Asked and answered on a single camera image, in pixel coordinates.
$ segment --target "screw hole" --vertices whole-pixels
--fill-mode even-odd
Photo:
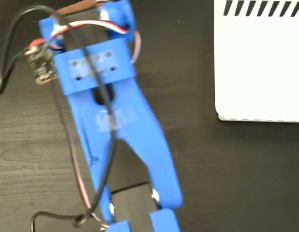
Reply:
[[[106,53],[106,56],[107,56],[107,57],[110,57],[110,56],[112,56],[112,53],[111,53],[111,52],[107,52],[107,53]]]

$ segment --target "black stripe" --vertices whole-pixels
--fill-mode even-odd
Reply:
[[[243,0],[238,1],[236,12],[235,12],[235,16],[238,16],[240,14],[240,11],[242,9],[243,4],[244,4]]]
[[[274,14],[274,12],[275,12],[275,10],[276,10],[276,8],[277,8],[277,6],[279,5],[279,1],[274,1],[273,2],[273,4],[272,4],[272,6],[271,6],[271,9],[270,9],[270,12],[269,12],[269,17],[271,17],[273,14]]]
[[[258,13],[257,13],[257,16],[262,15],[263,11],[265,10],[265,7],[266,7],[267,3],[268,3],[268,1],[262,1],[261,2]]]
[[[281,11],[281,13],[280,13],[280,17],[283,17],[283,16],[284,16],[284,14],[285,14],[286,11],[288,10],[290,4],[291,4],[291,1],[286,1],[286,2],[284,3],[284,6],[283,6],[282,11]]]
[[[248,8],[247,8],[246,16],[250,16],[251,15],[252,10],[253,10],[255,4],[256,4],[256,1],[250,1],[250,4],[248,5]]]
[[[291,17],[295,17],[296,14],[298,13],[298,10],[299,10],[299,1],[296,3],[296,6],[295,6],[293,12],[291,13]]]
[[[228,12],[230,10],[232,4],[232,0],[227,0],[226,1],[226,5],[225,5],[225,10],[224,10],[224,15],[228,15]]]

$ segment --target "black cable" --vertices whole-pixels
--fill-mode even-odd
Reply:
[[[75,218],[78,217],[78,215],[65,216],[65,215],[58,215],[50,212],[40,211],[35,213],[30,220],[30,232],[35,232],[35,220],[39,216],[44,216],[44,217],[57,219],[57,220],[66,220],[66,221],[73,221],[75,220]]]
[[[11,22],[10,26],[8,27],[6,37],[4,40],[4,44],[3,44],[2,64],[1,64],[1,69],[0,69],[0,94],[4,93],[4,91],[7,87],[8,81],[9,81],[9,76],[7,76],[6,78],[4,78],[4,77],[5,77],[5,73],[6,73],[6,68],[7,68],[8,58],[9,58],[8,55],[9,55],[9,52],[11,49],[10,47],[12,44],[13,36],[16,32],[17,27],[19,26],[21,19],[25,15],[27,15],[28,13],[31,13],[33,11],[40,11],[40,12],[44,12],[49,15],[52,15],[69,28],[70,33],[73,35],[76,44],[83,51],[86,61],[89,64],[90,69],[95,76],[95,79],[99,86],[100,94],[102,96],[104,104],[106,105],[106,110],[109,114],[110,137],[111,138],[110,138],[110,148],[109,148],[108,157],[107,157],[107,161],[106,161],[106,168],[105,168],[104,174],[101,178],[99,188],[96,191],[94,199],[91,203],[91,208],[88,209],[85,214],[79,215],[78,217],[75,218],[74,226],[80,227],[90,218],[91,214],[96,210],[97,205],[100,200],[100,197],[101,197],[101,194],[102,194],[104,187],[107,183],[107,179],[108,179],[108,176],[110,173],[110,169],[111,169],[112,162],[114,159],[115,148],[116,148],[116,129],[115,129],[116,127],[115,127],[115,121],[114,121],[114,114],[113,114],[113,110],[111,107],[111,101],[110,101],[109,95],[107,93],[107,90],[105,88],[105,85],[104,85],[102,79],[100,78],[100,76],[95,68],[95,65],[93,64],[92,60],[90,59],[90,54],[89,54],[88,50],[86,49],[86,47],[84,46],[84,43],[82,42],[81,37],[79,36],[77,31],[70,26],[69,22],[61,14],[59,14],[56,10],[54,10],[50,7],[44,6],[44,5],[32,5],[32,6],[27,6],[23,9],[21,9],[17,14],[14,15],[12,22]],[[67,220],[67,217],[70,218],[70,216],[56,216],[56,219],[61,218],[62,220]]]

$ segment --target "blue plastic part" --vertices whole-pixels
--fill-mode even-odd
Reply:
[[[129,0],[120,0],[117,2],[110,1],[105,3],[101,9],[107,11],[109,21],[118,24],[122,27],[129,27],[127,34],[119,34],[117,32],[109,30],[109,36],[111,39],[126,38],[129,41],[134,39],[134,31],[136,30],[135,16],[132,10],[132,6]]]
[[[129,27],[127,34],[119,34],[112,30],[107,30],[110,39],[125,38],[128,41],[133,41],[135,38],[134,31],[136,30],[135,16],[129,0],[120,0],[117,2],[110,1],[104,3],[103,6],[97,8],[97,11],[105,10],[108,13],[109,21],[118,24],[122,27]],[[55,19],[52,17],[45,18],[39,21],[42,36],[46,41],[50,40],[50,34],[54,29]],[[59,37],[53,39],[53,43],[58,46],[63,46]]]
[[[42,36],[48,40],[53,30],[53,19],[41,20],[39,25]],[[117,138],[126,141],[147,166],[153,187],[159,193],[161,207],[179,207],[182,194],[171,153],[160,125],[136,83],[126,39],[110,40],[88,46],[87,49],[97,71],[102,72],[104,82],[112,83]],[[91,89],[97,87],[97,83],[80,50],[57,54],[54,62],[73,114],[94,189],[97,190],[109,150],[106,107],[97,104],[93,97]],[[106,186],[100,200],[100,209],[106,222],[114,221],[109,210],[110,203]]]
[[[162,209],[150,214],[154,232],[180,232],[175,213],[171,209]]]
[[[131,232],[129,222],[128,221],[121,221],[110,225],[106,232]]]
[[[149,216],[154,232],[180,232],[178,220],[171,209],[162,209]],[[131,232],[131,230],[129,222],[122,221],[108,227],[106,232]]]

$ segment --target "white box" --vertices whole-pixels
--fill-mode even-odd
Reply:
[[[214,57],[221,120],[299,122],[299,1],[214,0]]]

